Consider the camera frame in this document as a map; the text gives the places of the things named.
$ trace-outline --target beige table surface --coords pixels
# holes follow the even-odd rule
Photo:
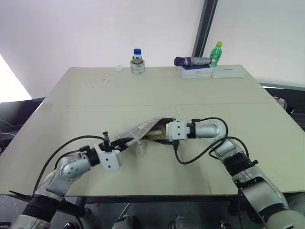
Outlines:
[[[0,193],[31,194],[48,157],[80,135],[110,138],[156,116],[183,120],[216,116],[229,135],[242,139],[252,160],[283,192],[305,190],[305,134],[275,100],[247,74],[244,78],[182,80],[174,67],[70,68],[33,113],[0,157]],[[98,140],[82,139],[61,153]],[[207,147],[205,140],[181,143],[190,159]],[[55,158],[45,173],[52,171]],[[143,157],[134,148],[122,152],[122,167],[101,166],[76,181],[68,195],[231,195],[237,189],[224,166],[208,155],[182,166],[172,147],[147,143]]]

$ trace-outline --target white wall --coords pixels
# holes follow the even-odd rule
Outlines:
[[[304,0],[218,0],[203,56],[242,64],[265,83],[305,87]]]
[[[192,54],[203,0],[1,0],[0,53],[33,98],[72,66],[147,66]]]

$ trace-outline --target blue bottle cap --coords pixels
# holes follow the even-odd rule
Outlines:
[[[133,54],[141,55],[141,49],[134,49]]]

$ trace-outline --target table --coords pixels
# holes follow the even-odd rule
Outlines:
[[[250,75],[244,78],[183,80],[175,67],[148,67],[143,75],[129,68],[70,68],[33,113],[0,157],[0,193],[30,195],[48,157],[79,135],[110,138],[156,116],[182,120],[216,116],[229,135],[242,139],[252,160],[282,192],[305,191],[305,134]],[[82,139],[62,153],[98,140]],[[190,159],[207,147],[205,140],[181,143]],[[48,166],[52,171],[57,158]],[[180,165],[171,146],[148,143],[143,157],[133,147],[122,152],[122,167],[101,166],[76,181],[68,196],[217,196],[236,195],[224,166],[204,155]]]

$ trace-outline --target green plastic bottle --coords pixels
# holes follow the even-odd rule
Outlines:
[[[223,52],[221,50],[221,46],[222,46],[222,42],[217,42],[216,47],[211,51],[211,58],[216,59],[216,62],[214,64],[212,64],[212,67],[217,66],[217,63],[220,59],[221,53]]]

